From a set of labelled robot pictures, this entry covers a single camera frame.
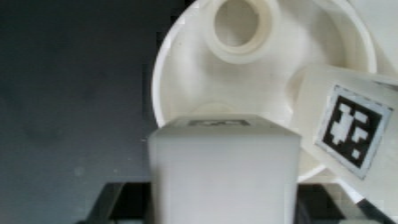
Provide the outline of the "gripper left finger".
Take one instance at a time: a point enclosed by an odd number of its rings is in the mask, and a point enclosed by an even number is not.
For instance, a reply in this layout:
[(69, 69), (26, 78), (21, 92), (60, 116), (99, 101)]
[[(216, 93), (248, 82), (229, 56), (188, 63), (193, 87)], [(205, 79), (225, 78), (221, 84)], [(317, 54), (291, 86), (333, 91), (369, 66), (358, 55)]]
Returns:
[(86, 218), (74, 224), (152, 224), (150, 183), (108, 183)]

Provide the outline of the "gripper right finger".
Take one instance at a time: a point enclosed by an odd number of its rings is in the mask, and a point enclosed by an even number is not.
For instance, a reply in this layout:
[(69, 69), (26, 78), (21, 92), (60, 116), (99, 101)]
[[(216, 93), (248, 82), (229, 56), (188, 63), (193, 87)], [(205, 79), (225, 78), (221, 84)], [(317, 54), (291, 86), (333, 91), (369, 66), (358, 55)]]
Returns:
[(373, 224), (367, 218), (348, 218), (319, 184), (296, 188), (294, 224)]

